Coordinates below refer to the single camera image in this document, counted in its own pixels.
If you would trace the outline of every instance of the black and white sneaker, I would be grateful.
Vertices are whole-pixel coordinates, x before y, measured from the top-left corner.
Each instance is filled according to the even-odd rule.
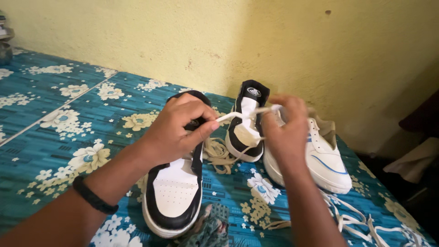
[[[249,115],[256,108],[263,107],[269,95],[270,89],[255,80],[247,80],[241,85],[232,112]],[[263,153],[261,133],[260,114],[244,120],[235,117],[227,130],[226,147],[235,157],[243,161],[255,162]]]
[[[178,98],[185,93],[211,105],[206,96],[195,90],[179,93],[169,99]],[[184,129],[192,132],[204,122],[199,117],[188,123]],[[145,177],[143,215],[149,229],[160,237],[181,236],[197,219],[202,198],[202,154],[203,142],[191,154],[154,167]]]

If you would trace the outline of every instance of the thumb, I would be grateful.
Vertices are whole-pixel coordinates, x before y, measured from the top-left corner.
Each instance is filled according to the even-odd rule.
[[[266,137],[270,137],[275,131],[279,131],[279,124],[272,112],[265,112],[262,116],[262,131]]]
[[[188,134],[185,138],[183,138],[182,144],[186,147],[195,147],[200,142],[207,139],[210,134],[219,126],[220,124],[215,120],[206,122],[198,127],[196,130],[194,130],[194,132]]]

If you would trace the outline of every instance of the tangled shoelace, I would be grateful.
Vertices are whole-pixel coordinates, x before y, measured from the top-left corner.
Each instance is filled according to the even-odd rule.
[[[372,219],[370,214],[369,214],[369,218],[366,219],[364,214],[362,214],[360,211],[358,211],[356,208],[354,208],[350,204],[340,200],[339,198],[337,198],[333,195],[326,194],[322,190],[320,190],[320,193],[322,194],[322,197],[323,197],[324,201],[326,202],[326,204],[328,204],[329,207],[330,206],[334,207],[335,219],[337,220],[337,223],[338,223],[337,226],[338,226],[339,232],[342,232],[342,230],[345,229],[348,232],[355,234],[355,235],[361,237],[362,239],[364,239],[370,243],[372,243],[372,239],[374,239],[375,242],[377,243],[378,247],[390,247],[390,246],[385,242],[385,240],[383,238],[381,238],[381,236],[378,235],[377,230],[386,231],[386,232],[406,232],[406,233],[410,234],[410,236],[413,238],[414,243],[408,242],[404,245],[404,247],[422,247],[422,243],[420,243],[418,241],[418,238],[416,237],[416,233],[414,233],[408,229],[401,228],[401,227],[394,227],[394,228],[384,228],[382,226],[375,226],[374,227],[373,226],[374,220]],[[331,199],[343,204],[344,206],[346,206],[350,210],[356,212],[358,215],[360,215],[361,221],[359,221],[359,220],[357,220],[354,217],[349,216],[349,215],[345,215],[345,214],[340,215],[337,207],[332,203]],[[365,225],[369,228],[370,232],[366,236],[362,232],[357,231],[357,230],[347,226],[350,224]],[[281,229],[281,228],[290,227],[290,226],[291,226],[291,221],[277,221],[277,222],[272,222],[271,224],[267,225],[266,227],[263,227],[263,229],[264,230],[265,229],[272,230],[272,229]]]
[[[240,152],[238,157],[234,157],[227,149],[226,142],[223,139],[208,138],[204,142],[203,159],[211,161],[209,164],[213,165],[213,168],[215,168],[217,173],[230,175],[232,173],[231,169],[233,164],[235,164],[235,162],[238,161],[247,150],[254,147],[256,146],[249,146]],[[224,169],[221,170],[216,166],[224,166]]]

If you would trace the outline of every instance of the blue stripe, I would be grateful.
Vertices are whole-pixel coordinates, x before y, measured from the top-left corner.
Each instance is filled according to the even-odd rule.
[[[346,172],[339,172],[339,171],[335,171],[333,169],[331,169],[329,166],[327,166],[323,161],[321,161],[319,158],[317,158],[317,156],[311,155],[312,157],[316,158],[318,161],[320,161],[320,163],[322,163],[326,168],[328,168],[329,170],[338,173],[338,174],[348,174],[348,171],[346,170],[345,164],[343,164],[343,167],[345,168]]]

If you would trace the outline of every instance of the fingernail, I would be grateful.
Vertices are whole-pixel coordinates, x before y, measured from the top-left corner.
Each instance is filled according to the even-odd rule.
[[[218,122],[216,122],[216,121],[212,124],[212,130],[213,131],[216,130],[217,128],[219,128],[219,127],[220,127],[220,124]]]

